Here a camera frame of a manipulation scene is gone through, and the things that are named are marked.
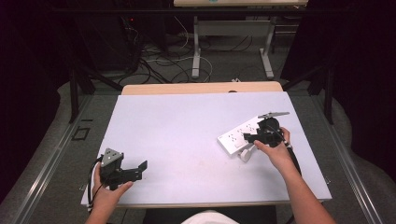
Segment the white tabletop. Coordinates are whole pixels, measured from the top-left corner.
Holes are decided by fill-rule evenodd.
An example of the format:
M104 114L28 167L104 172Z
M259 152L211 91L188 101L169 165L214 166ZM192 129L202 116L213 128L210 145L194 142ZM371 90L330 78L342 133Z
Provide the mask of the white tabletop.
M284 181L268 157L230 157L217 137L269 112L291 132L303 178L320 200L332 196L286 92L121 95L99 149L124 153L121 168L148 161L119 206L180 207L286 203ZM87 195L81 203L86 204Z
M308 0L175 0L176 7L303 6Z

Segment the wooden desk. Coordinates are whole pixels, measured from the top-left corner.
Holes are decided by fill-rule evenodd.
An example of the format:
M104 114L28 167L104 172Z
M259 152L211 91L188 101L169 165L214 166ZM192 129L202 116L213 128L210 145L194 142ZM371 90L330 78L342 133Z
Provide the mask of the wooden desk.
M303 6L307 0L175 0L176 7L278 7ZM264 48L260 49L264 72L268 79L274 78L274 73L268 59L268 50L276 26L276 17L269 21L198 21L194 17L194 59L192 62L193 78L199 77L201 49L200 35L251 35L265 36Z
M99 149L124 153L123 169L148 161L143 179L120 199L134 208L219 207L287 203L278 170L255 151L248 162L229 156L217 137L268 112L291 132L303 177L316 196L332 196L288 94L276 82L127 86ZM87 202L87 196L81 200Z

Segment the power strip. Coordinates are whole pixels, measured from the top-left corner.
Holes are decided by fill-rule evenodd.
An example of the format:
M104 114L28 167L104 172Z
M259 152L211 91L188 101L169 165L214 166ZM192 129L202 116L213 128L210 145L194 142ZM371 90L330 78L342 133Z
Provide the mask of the power strip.
M218 142L230 155L238 151L241 153L244 149L252 147L252 144L245 140L244 133L257 134L257 129L259 129L257 123L260 121L262 119L254 117L219 136Z

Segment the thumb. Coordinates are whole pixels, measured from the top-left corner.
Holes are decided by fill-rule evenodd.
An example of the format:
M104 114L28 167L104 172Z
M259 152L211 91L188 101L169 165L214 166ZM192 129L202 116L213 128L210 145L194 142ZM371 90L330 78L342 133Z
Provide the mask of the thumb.
M130 189L133 184L134 182L128 181L125 184L121 185L119 188L117 188L115 191L119 196L122 196L122 194L125 193L128 189Z
M270 148L267 146L267 145L265 145L264 143L262 143L261 141L259 141L259 140L255 140L254 141L254 145L259 149L259 150L261 150L261 151L263 151L265 154L267 154L268 155L268 153L270 152Z

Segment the person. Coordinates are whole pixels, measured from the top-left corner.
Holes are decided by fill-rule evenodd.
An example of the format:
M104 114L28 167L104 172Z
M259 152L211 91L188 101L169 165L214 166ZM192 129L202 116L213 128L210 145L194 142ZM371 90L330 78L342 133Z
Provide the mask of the person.
M286 128L281 128L281 130L285 140L290 142L290 132ZM332 216L318 201L312 190L306 185L295 167L284 142L281 142L276 147L268 147L264 143L256 140L254 145L269 157L271 163L282 175L286 183L290 197L291 210L294 214L296 223L335 223ZM96 192L96 195L93 199L94 206L92 212L86 221L87 224L106 223L122 194L133 185L132 182L127 182L118 189L112 191L102 186L99 174L100 165L96 165L94 186L92 188L92 194ZM218 218L218 220L223 221L222 223L235 223L230 218L217 214L214 211L197 214L188 218L184 223L210 222L210 220L208 220L209 218Z

